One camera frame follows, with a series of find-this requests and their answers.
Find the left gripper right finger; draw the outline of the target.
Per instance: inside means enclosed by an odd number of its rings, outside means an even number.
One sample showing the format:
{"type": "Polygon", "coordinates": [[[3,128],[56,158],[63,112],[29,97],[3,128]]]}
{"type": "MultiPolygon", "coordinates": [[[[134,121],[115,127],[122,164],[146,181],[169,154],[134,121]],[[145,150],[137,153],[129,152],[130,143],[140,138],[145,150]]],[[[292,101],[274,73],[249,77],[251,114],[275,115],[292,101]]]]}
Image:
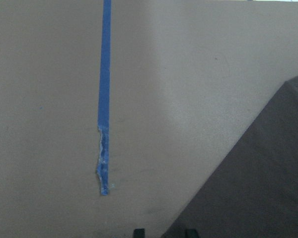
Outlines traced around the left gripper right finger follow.
{"type": "Polygon", "coordinates": [[[195,229],[186,229],[185,237],[186,238],[197,238],[197,231],[195,229]]]}

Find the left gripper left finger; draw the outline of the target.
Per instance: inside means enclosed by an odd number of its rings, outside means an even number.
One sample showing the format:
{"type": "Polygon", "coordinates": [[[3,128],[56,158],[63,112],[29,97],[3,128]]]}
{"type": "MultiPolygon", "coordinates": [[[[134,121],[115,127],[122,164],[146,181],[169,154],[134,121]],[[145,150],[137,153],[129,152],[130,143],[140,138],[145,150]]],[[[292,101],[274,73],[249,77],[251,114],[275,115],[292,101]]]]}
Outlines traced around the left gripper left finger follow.
{"type": "Polygon", "coordinates": [[[145,238],[145,237],[146,237],[145,229],[134,229],[133,238],[145,238]]]}

